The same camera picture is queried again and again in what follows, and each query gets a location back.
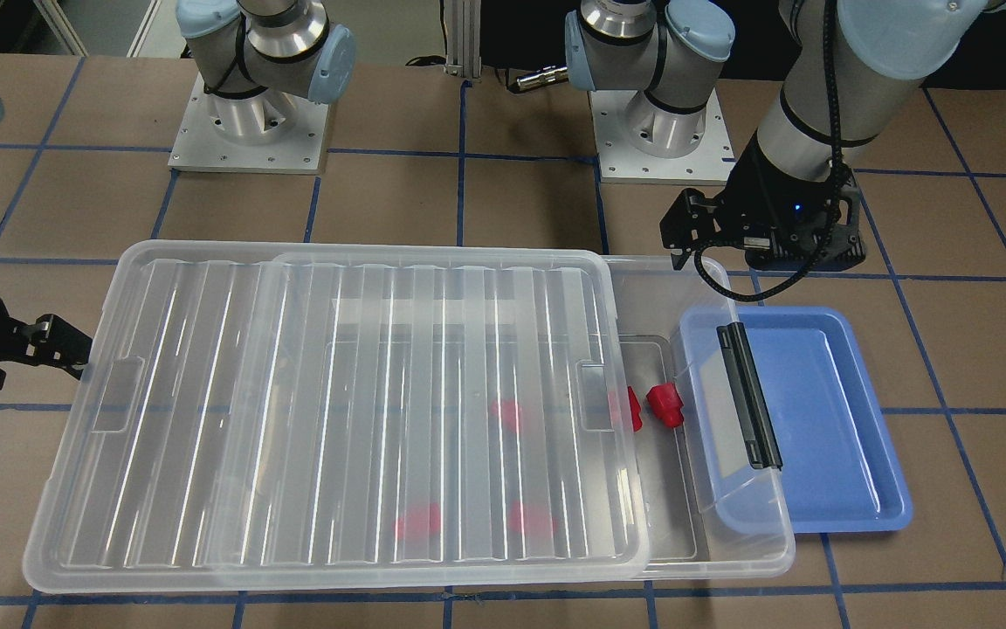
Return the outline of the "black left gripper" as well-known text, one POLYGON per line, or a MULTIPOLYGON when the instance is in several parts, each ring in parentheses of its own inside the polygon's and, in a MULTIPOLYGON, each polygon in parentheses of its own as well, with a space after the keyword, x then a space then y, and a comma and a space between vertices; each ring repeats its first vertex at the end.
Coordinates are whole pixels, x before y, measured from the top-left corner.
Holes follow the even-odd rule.
MULTIPOLYGON (((807 182, 777 168, 752 138, 716 197, 682 190, 660 219, 660 238, 674 271, 714 246, 746 252, 754 268, 798 268, 821 243, 833 191, 830 179, 807 182)), ((853 171, 844 169, 841 219, 818 268, 854 268, 865 262, 861 211, 853 171)))

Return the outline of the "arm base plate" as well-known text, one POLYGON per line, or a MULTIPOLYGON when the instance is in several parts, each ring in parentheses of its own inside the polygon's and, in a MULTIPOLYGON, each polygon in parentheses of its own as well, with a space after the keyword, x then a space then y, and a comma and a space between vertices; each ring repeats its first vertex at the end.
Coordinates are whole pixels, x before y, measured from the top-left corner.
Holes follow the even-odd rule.
POLYGON ((319 175, 334 107, 268 91, 228 100, 196 82, 168 166, 200 174, 319 175))
POLYGON ((737 161, 716 92, 703 110, 659 110, 643 92, 589 93, 600 176, 607 183, 723 184, 737 161))

